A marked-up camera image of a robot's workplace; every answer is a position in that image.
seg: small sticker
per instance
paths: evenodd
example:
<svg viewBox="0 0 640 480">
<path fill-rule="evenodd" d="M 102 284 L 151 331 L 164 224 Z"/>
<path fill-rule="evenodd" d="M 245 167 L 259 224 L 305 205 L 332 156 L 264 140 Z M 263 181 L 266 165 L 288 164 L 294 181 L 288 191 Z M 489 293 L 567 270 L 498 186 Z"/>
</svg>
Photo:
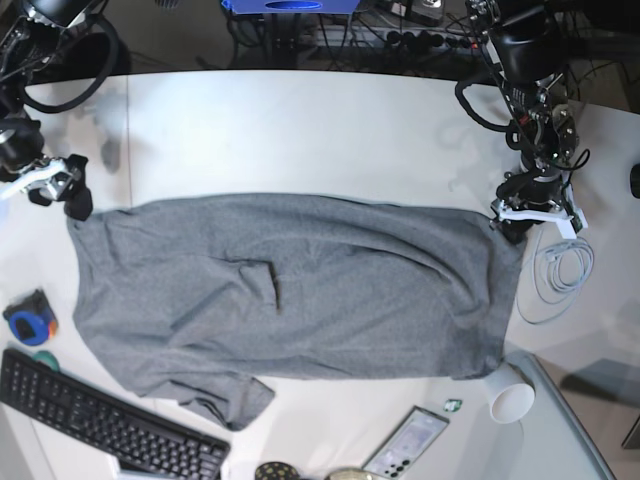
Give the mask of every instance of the small sticker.
<svg viewBox="0 0 640 480">
<path fill-rule="evenodd" d="M 444 404 L 445 412 L 457 412 L 462 407 L 462 400 L 450 399 Z"/>
</svg>

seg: gray t-shirt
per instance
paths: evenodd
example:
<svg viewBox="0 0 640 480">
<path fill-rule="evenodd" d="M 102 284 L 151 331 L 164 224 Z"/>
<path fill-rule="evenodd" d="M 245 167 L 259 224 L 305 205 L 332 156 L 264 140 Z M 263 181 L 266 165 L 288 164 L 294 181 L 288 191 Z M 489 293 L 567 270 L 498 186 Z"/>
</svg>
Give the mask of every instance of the gray t-shirt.
<svg viewBox="0 0 640 480">
<path fill-rule="evenodd" d="M 274 395 L 256 375 L 487 374 L 522 256 L 477 213 L 305 195 L 162 201 L 69 232 L 96 357 L 231 430 Z"/>
</svg>

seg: coiled white cable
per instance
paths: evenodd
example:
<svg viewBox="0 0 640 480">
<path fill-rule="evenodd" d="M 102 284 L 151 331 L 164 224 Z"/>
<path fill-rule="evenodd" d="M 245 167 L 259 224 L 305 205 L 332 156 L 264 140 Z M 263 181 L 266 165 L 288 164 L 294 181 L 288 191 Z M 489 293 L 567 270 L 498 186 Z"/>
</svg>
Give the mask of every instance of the coiled white cable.
<svg viewBox="0 0 640 480">
<path fill-rule="evenodd" d="M 588 280 L 591 271 L 593 270 L 593 263 L 595 260 L 593 249 L 591 245 L 583 239 L 577 238 L 575 240 L 564 240 L 560 243 L 550 245 L 543 249 L 540 249 L 540 240 L 542 240 L 542 234 L 544 228 L 540 227 L 540 233 L 536 240 L 536 246 L 533 254 L 523 264 L 522 270 L 524 271 L 529 264 L 531 264 L 531 281 L 535 288 L 538 298 L 546 305 L 560 305 L 564 302 L 568 302 L 565 307 L 558 313 L 551 317 L 542 320 L 531 320 L 527 318 L 520 309 L 520 302 L 518 301 L 518 295 L 516 295 L 516 308 L 522 319 L 530 325 L 540 325 L 541 323 L 547 323 L 556 318 L 562 316 L 571 306 L 575 303 L 580 291 Z M 560 267 L 565 255 L 573 254 L 578 260 L 579 273 L 575 280 L 567 282 L 563 280 L 560 275 Z M 542 263 L 542 272 L 537 272 L 536 263 L 538 260 Z M 549 300 L 540 291 L 538 285 L 538 274 L 542 275 L 542 281 L 545 286 L 559 297 L 558 300 Z"/>
</svg>

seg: white table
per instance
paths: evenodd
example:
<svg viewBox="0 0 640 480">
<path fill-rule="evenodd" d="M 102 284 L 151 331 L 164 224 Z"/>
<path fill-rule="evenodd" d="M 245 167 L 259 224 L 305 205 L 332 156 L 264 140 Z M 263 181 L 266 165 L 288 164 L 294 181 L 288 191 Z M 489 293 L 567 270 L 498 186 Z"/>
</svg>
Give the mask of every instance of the white table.
<svg viewBox="0 0 640 480">
<path fill-rule="evenodd" d="M 59 103 L 82 87 L 82 82 L 39 86 L 32 94 Z M 468 92 L 482 115 L 505 120 L 495 89 Z M 97 209 L 168 197 L 288 192 L 490 215 L 503 171 L 517 162 L 501 135 L 466 116 L 453 84 L 435 80 L 283 71 L 119 77 L 73 112 L 35 116 L 43 120 L 51 153 L 91 159 L 88 183 Z M 601 358 L 637 367 L 640 323 L 621 312 L 633 311 L 640 302 L 640 201 L 628 187 L 629 171 L 640 161 L 640 144 L 634 141 L 640 117 L 588 106 L 579 114 L 578 129 L 592 160 L 575 175 L 574 184 L 591 225 L 584 236 L 596 252 L 596 266 L 580 299 L 558 321 L 532 327 L 514 314 L 507 348 L 536 352 L 556 373 L 574 372 Z M 554 239 L 550 228 L 545 242 Z M 289 462 L 317 478 L 342 465 L 360 465 L 411 406 L 441 411 L 452 397 L 464 399 L 463 408 L 406 480 L 427 473 L 433 479 L 461 480 L 458 447 L 471 438 L 477 422 L 484 425 L 486 438 L 500 437 L 499 427 L 484 421 L 488 413 L 477 382 L 266 378 L 276 399 L 249 428 L 233 435 L 175 402 L 139 399 L 111 378 L 74 328 L 76 269 L 62 207 L 36 207 L 24 197 L 12 200 L 0 226 L 0 306 L 43 287 L 61 321 L 46 348 L 63 370 L 230 440 L 226 476 L 233 480 L 253 478 L 256 465 L 267 460 Z M 528 311 L 545 313 L 524 282 L 520 295 Z M 0 322 L 0 346 L 7 343 L 12 343 L 11 334 Z M 42 446 L 48 465 L 34 467 L 38 480 L 114 478 L 107 455 L 22 415 L 8 415 L 21 442 L 37 440 Z M 613 434 L 600 438 L 598 433 L 592 436 L 606 453 L 603 447 Z M 629 459 L 615 452 L 608 458 L 613 470 L 618 462 L 626 471 Z"/>
</svg>

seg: black keyboard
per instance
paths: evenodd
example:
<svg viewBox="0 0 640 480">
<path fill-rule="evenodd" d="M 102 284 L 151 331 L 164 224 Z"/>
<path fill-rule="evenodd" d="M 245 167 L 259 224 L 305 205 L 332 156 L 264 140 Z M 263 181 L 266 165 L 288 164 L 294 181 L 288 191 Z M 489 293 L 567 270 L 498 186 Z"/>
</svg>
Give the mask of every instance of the black keyboard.
<svg viewBox="0 0 640 480">
<path fill-rule="evenodd" d="M 135 467 L 168 477 L 214 480 L 229 453 L 222 440 L 177 425 L 8 349 L 0 401 Z"/>
</svg>

